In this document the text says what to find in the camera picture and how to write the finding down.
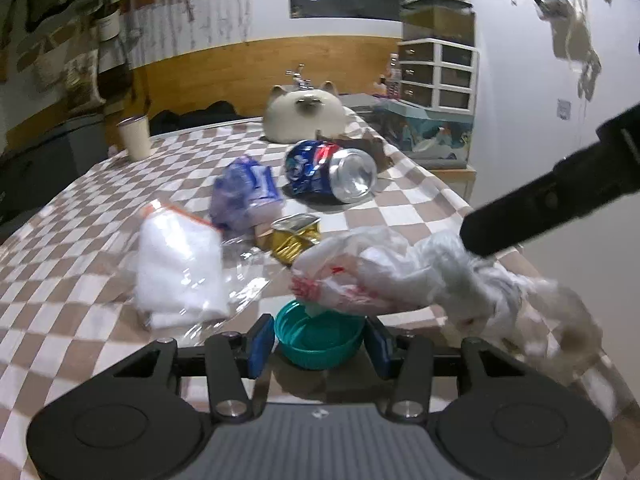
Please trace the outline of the cream cat teapot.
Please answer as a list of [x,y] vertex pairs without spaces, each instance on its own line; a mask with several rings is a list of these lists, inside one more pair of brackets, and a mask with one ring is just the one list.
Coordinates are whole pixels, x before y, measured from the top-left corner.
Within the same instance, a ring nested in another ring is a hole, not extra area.
[[316,88],[303,76],[300,63],[286,74],[289,86],[274,86],[262,115],[262,131],[272,143],[295,144],[320,138],[336,139],[346,131],[346,112],[332,81]]

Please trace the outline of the white drawer organizer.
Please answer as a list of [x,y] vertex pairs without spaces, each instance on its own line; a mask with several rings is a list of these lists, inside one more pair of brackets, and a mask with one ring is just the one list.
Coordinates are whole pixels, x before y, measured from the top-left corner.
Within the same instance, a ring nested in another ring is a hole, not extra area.
[[399,99],[434,113],[473,115],[477,92],[477,48],[425,38],[401,41]]

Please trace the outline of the teal plastic lid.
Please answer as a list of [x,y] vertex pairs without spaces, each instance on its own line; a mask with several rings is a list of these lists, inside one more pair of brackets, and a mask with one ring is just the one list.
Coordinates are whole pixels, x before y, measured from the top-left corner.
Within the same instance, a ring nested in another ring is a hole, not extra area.
[[356,356],[362,343],[364,317],[324,310],[310,315],[296,300],[274,320],[278,349],[303,370],[332,370]]

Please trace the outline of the gold foil wrapper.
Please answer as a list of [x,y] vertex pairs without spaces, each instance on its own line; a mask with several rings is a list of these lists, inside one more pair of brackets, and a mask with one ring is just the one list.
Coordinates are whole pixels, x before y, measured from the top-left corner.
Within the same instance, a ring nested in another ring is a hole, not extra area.
[[258,248],[290,266],[305,250],[321,240],[320,218],[314,214],[291,214],[254,227]]

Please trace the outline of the white tissue in clear bag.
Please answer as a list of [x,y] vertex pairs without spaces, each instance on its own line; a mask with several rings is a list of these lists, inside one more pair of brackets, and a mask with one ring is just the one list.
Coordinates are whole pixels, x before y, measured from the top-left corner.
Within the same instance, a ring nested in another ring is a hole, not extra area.
[[246,237],[152,200],[140,210],[134,306],[150,330],[229,322],[270,285],[267,254]]

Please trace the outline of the brown cardboard piece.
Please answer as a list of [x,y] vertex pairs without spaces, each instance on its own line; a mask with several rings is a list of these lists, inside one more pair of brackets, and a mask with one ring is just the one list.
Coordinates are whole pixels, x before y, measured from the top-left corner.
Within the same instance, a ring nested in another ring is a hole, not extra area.
[[367,153],[375,161],[379,174],[393,166],[392,159],[385,154],[385,141],[369,129],[364,130],[361,136],[341,134],[334,142],[342,148],[354,148]]

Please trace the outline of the purple plastic wrapper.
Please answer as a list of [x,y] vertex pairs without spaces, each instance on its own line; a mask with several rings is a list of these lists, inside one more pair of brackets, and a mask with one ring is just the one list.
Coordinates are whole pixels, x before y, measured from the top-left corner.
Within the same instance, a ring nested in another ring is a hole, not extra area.
[[280,218],[282,206],[271,168],[242,155],[216,177],[208,213],[217,228],[245,233]]

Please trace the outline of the crushed blue soda can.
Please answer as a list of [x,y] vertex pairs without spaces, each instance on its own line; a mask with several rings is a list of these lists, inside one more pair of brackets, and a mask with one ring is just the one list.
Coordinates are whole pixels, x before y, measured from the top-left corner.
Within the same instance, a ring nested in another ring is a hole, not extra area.
[[358,148],[319,140],[300,141],[285,156],[284,173],[293,195],[356,203],[378,183],[374,159]]

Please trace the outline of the glass fish tank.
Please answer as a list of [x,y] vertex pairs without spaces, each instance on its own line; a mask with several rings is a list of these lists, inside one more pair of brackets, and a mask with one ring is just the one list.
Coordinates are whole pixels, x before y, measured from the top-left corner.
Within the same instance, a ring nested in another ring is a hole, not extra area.
[[468,166],[472,116],[431,112],[395,100],[379,100],[368,124],[389,144],[426,169]]

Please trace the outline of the white plastic bag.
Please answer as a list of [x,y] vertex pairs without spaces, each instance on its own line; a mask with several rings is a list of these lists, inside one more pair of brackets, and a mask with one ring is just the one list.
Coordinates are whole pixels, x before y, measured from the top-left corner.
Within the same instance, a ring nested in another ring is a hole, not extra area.
[[369,316],[439,306],[460,337],[511,349],[563,384],[601,350],[601,327],[574,290],[474,256],[454,232],[412,244],[386,226],[358,228],[305,250],[291,272],[307,306]]

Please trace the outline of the cream paper cup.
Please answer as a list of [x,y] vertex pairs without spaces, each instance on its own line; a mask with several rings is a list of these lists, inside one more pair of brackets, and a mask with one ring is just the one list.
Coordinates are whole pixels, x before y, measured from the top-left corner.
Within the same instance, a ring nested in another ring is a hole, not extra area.
[[151,155],[149,119],[145,115],[121,120],[117,124],[117,131],[133,162],[140,162]]

